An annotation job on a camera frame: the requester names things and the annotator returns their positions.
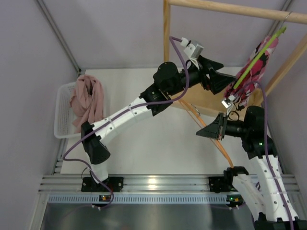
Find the orange clothes hanger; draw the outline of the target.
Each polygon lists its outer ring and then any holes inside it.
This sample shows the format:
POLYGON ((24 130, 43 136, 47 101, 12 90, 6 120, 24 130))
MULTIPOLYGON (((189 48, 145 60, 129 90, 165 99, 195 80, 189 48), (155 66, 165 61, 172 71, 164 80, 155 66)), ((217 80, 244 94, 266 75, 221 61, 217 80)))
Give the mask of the orange clothes hanger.
POLYGON ((187 113, 192 117, 192 119, 197 123, 197 125, 201 128, 199 131, 197 131, 197 135, 201 137, 207 137, 210 138, 213 144, 217 147, 217 149, 222 153, 222 155, 226 158, 231 168, 234 168, 234 164, 222 146, 222 144, 219 142, 218 133, 214 131, 214 124, 210 124, 209 126, 204 122, 204 120, 201 118, 200 113, 196 110, 196 108, 193 108, 191 104, 187 103, 183 99, 179 99, 179 103, 181 106, 187 111, 187 113))

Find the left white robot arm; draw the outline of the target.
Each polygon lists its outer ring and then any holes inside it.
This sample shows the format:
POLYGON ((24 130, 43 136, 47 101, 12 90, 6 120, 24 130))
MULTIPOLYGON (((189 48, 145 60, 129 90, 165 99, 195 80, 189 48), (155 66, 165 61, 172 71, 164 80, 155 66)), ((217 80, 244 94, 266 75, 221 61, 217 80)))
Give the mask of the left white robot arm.
POLYGON ((97 184, 109 178, 106 161, 110 152, 106 145, 130 126, 154 117, 167 109, 174 100, 171 96, 185 92, 200 84, 203 89, 218 94, 236 79, 220 73, 224 66, 199 56, 196 63, 179 71, 175 63, 162 63, 153 75, 153 84, 128 106, 113 115, 94 123, 84 122, 81 126, 81 141, 87 153, 90 175, 97 184))

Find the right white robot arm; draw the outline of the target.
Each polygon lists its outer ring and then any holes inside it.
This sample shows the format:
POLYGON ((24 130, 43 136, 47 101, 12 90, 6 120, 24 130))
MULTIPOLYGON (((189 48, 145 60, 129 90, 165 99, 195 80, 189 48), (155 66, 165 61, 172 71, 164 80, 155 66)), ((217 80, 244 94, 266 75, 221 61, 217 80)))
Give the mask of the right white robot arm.
POLYGON ((249 208, 256 230, 305 230, 302 220, 285 189, 273 140, 267 134, 265 110, 249 106, 244 120, 229 120, 219 113, 214 121, 196 133, 210 139, 224 136, 241 138, 242 147, 253 165, 260 188, 257 188, 243 166, 228 167, 224 179, 242 196, 249 208))

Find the pink trousers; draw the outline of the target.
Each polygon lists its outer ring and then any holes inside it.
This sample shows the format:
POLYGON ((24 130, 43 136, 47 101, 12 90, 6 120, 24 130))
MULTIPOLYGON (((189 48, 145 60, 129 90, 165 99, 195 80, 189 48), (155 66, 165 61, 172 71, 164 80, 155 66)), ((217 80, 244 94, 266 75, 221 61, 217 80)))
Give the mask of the pink trousers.
POLYGON ((69 100, 70 108, 76 118, 72 124, 75 133, 81 132, 84 122, 90 124, 104 118, 104 91, 101 82, 92 75, 78 77, 69 100))

